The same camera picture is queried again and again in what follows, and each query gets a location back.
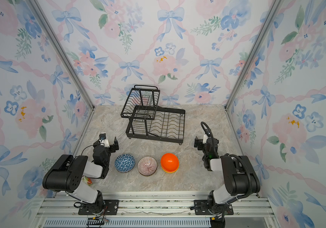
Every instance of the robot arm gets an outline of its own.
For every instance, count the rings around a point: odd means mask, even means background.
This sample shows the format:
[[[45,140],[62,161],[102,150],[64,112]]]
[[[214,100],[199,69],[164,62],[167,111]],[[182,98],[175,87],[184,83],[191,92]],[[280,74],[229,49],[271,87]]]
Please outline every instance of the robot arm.
[[[81,181],[83,176],[104,179],[109,171],[110,156],[119,149],[115,137],[110,145],[106,133],[101,133],[93,144],[93,162],[88,162],[88,156],[63,154],[43,178],[43,188],[54,192],[63,191],[80,201],[78,208],[98,215],[105,209],[102,193],[92,189]]]

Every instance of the orange bowl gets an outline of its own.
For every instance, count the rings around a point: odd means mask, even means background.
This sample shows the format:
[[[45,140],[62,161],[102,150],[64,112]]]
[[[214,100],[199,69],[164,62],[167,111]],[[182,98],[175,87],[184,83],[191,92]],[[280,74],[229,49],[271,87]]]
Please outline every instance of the orange bowl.
[[[167,153],[160,159],[160,165],[167,173],[174,173],[179,168],[179,160],[174,154]]]

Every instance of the rack leg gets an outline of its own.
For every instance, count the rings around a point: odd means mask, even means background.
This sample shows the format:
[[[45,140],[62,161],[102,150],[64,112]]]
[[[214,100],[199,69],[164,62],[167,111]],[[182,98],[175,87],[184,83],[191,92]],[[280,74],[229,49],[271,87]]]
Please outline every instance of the rack leg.
[[[145,121],[145,133],[148,135],[148,125],[147,125],[147,119]]]

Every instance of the marble countertop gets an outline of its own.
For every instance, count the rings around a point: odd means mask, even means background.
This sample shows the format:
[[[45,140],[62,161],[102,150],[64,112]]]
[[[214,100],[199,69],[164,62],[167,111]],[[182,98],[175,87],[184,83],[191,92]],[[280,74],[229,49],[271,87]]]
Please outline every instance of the marble countertop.
[[[163,105],[167,108],[185,110],[185,131],[183,144],[146,139],[129,139],[125,130],[129,119],[121,118],[123,106],[97,106],[92,121],[83,139],[78,155],[88,145],[92,145],[101,132],[106,132],[110,143],[116,137],[120,150],[111,154],[110,170],[105,179],[92,179],[92,188],[102,192],[140,192],[140,191],[210,191],[224,184],[222,172],[210,172],[203,167],[203,152],[193,147],[194,138],[202,139],[201,121],[207,123],[216,139],[219,140],[218,154],[241,154],[235,136],[226,118],[222,105]],[[166,173],[160,166],[160,158],[165,153],[175,154],[180,162],[174,173]],[[84,155],[92,161],[93,147],[87,148]],[[120,173],[114,166],[115,159],[121,154],[131,154],[135,167],[128,173]],[[137,164],[145,156],[156,159],[158,168],[149,177],[142,176]]]

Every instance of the rack handle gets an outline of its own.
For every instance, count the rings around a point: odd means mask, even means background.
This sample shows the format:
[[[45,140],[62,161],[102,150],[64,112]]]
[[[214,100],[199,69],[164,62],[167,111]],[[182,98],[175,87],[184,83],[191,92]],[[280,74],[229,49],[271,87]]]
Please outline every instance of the rack handle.
[[[134,88],[138,89],[138,88],[136,88],[137,86],[154,87],[154,88],[158,89],[158,87],[152,86],[152,85],[134,85]]]

